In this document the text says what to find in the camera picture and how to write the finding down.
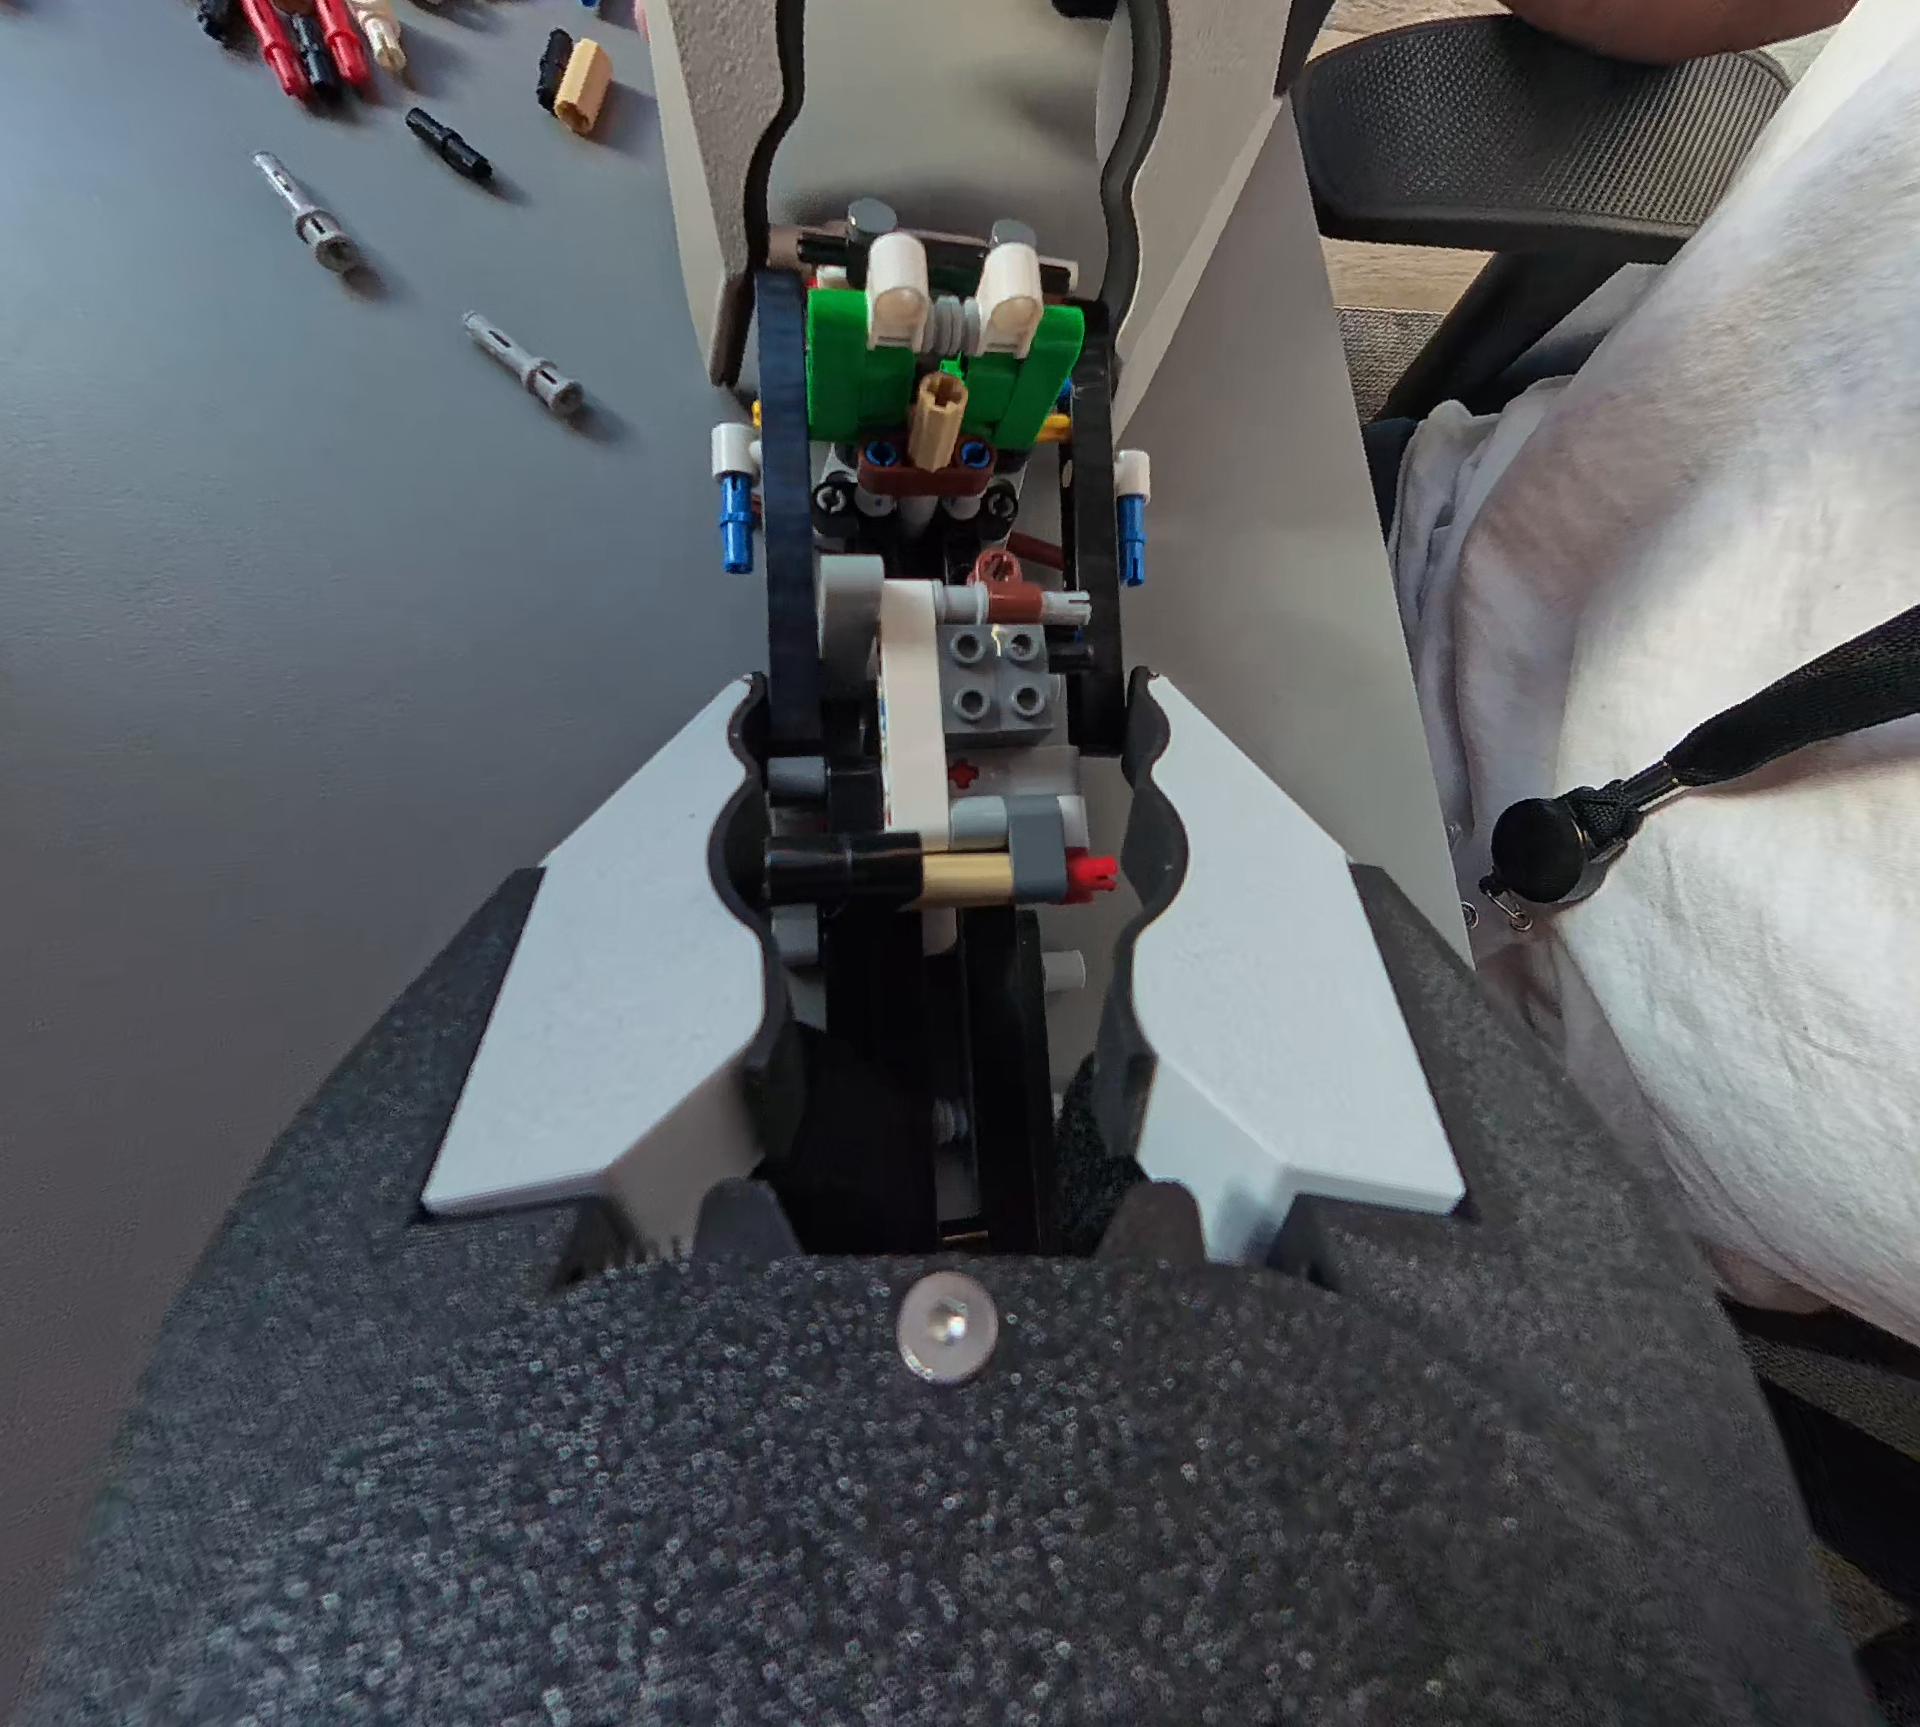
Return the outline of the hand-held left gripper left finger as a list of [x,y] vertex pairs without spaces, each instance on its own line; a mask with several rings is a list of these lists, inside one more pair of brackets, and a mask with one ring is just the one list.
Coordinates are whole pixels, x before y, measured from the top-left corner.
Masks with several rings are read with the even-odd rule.
[[799,1132],[799,1027],[756,901],[762,682],[720,687],[535,868],[428,1176],[435,1215],[605,1195],[687,1247],[698,1195]]

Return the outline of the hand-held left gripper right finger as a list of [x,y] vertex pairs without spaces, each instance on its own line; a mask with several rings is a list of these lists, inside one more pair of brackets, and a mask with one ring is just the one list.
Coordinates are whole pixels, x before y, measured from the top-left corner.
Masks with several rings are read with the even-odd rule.
[[1107,1150],[1200,1195],[1210,1256],[1269,1256],[1296,1195],[1447,1215],[1452,1137],[1343,849],[1165,675],[1125,687],[1142,922],[1114,945]]

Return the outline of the tan and black lego pin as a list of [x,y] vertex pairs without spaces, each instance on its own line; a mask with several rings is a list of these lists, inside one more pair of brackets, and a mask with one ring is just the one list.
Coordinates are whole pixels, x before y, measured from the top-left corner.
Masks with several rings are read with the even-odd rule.
[[594,131],[605,101],[608,101],[608,47],[594,33],[549,25],[542,47],[535,47],[535,107],[563,131]]

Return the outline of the lego truck chassis assembly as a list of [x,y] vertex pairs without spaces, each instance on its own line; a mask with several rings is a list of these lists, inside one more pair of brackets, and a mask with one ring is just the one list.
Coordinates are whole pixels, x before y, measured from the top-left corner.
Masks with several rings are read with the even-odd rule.
[[756,421],[708,464],[771,639],[708,835],[762,940],[756,1176],[806,1254],[1055,1254],[1041,913],[1118,883],[1082,765],[1125,743],[1150,512],[1107,313],[1027,226],[860,196],[756,279]]

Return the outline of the person in white shirt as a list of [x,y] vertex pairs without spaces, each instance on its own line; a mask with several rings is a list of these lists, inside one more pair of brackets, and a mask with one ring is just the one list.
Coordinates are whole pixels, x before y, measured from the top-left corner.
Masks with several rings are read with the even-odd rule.
[[[1525,18],[1398,25],[1300,73],[1300,161],[1328,231],[1500,256],[1365,429],[1385,529],[1420,421],[1447,406],[1500,418],[1525,390],[1583,377],[1736,192],[1782,107],[1775,87],[1764,54],[1642,73]],[[1642,771],[1500,806],[1479,901],[1500,901],[1508,927],[1533,934],[1591,901],[1660,806],[1893,719],[1911,719],[1911,611],[1715,707]],[[1893,1363],[1883,1452],[1854,1431],[1867,1413],[1854,1356],[1879,1337],[1893,1328],[1817,1301],[1817,1328],[1764,1354],[1764,1378],[1827,1547],[1902,1601],[1902,1627],[1861,1642],[1861,1678],[1883,1722],[1911,1722],[1911,1356]]]

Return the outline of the grey lego pin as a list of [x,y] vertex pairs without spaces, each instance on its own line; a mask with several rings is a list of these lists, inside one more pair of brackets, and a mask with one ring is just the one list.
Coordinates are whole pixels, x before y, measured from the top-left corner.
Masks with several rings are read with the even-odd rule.
[[572,418],[585,390],[549,368],[535,343],[520,343],[494,321],[459,313],[459,334],[520,382],[528,390],[549,418]]
[[356,231],[282,170],[282,154],[253,145],[253,170],[282,196],[296,241],[315,246],[316,269],[356,279],[364,246]]

